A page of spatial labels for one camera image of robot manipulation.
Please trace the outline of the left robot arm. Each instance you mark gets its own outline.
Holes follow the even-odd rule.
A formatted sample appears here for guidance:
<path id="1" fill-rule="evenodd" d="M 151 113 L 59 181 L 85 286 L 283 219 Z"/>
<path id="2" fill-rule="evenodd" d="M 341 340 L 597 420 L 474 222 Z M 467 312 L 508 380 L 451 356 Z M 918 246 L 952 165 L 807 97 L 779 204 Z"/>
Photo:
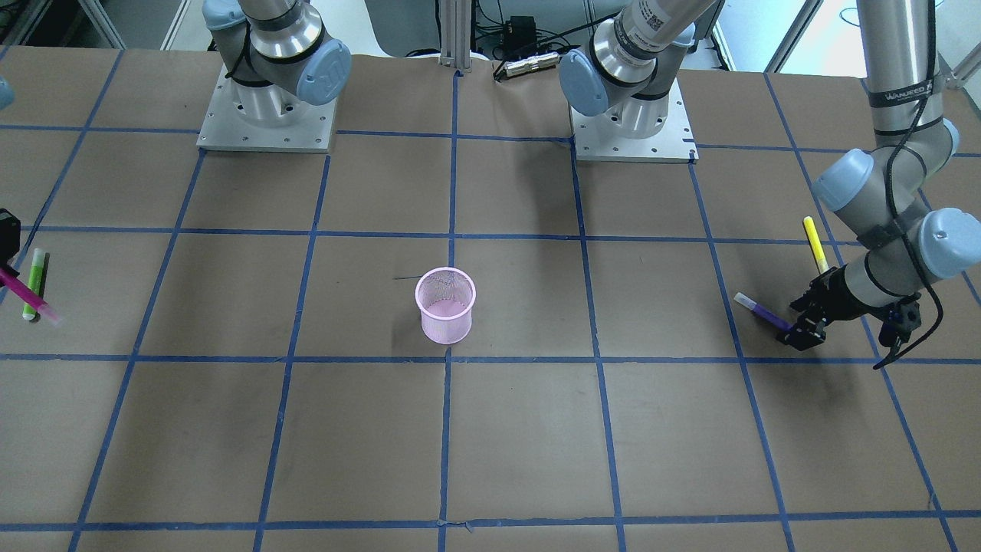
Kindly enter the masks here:
<path id="1" fill-rule="evenodd" d="M 603 21 L 588 45 L 558 65 L 571 108 L 594 117 L 631 99 L 666 94 L 707 1 L 631 1 Z M 855 233 L 865 255 L 823 270 L 789 305 L 794 323 L 776 322 L 777 340 L 797 350 L 825 341 L 835 321 L 871 315 L 878 341 L 899 357 L 917 345 L 921 291 L 979 262 L 979 221 L 960 209 L 929 210 L 919 189 L 959 146 L 943 115 L 937 70 L 937 8 L 932 1 L 858 1 L 876 147 L 854 148 L 814 182 L 812 191 Z"/>

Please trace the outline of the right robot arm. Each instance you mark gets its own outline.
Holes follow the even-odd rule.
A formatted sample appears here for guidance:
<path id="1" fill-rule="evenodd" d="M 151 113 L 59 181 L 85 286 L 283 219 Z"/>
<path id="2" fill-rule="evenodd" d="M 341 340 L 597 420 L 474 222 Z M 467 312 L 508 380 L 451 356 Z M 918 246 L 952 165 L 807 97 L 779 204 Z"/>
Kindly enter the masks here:
<path id="1" fill-rule="evenodd" d="M 207 150 L 322 153 L 353 66 L 307 1 L 206 1 L 218 50 L 17 46 L 2 106 L 2 269 L 52 226 L 161 227 L 181 219 Z M 48 170 L 39 210 L 6 203 Z"/>

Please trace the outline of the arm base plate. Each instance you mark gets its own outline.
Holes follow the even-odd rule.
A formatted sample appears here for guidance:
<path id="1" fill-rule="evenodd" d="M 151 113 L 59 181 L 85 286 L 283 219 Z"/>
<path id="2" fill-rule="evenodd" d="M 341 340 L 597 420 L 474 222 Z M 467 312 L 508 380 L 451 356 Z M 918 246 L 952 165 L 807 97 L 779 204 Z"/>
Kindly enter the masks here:
<path id="1" fill-rule="evenodd" d="M 308 104 L 277 85 L 246 87 L 221 73 L 196 144 L 225 153 L 316 153 L 332 146 L 340 96 Z"/>
<path id="2" fill-rule="evenodd" d="M 666 97 L 631 97 L 594 117 L 570 107 L 569 116 L 579 161 L 694 163 L 700 158 L 679 80 Z"/>

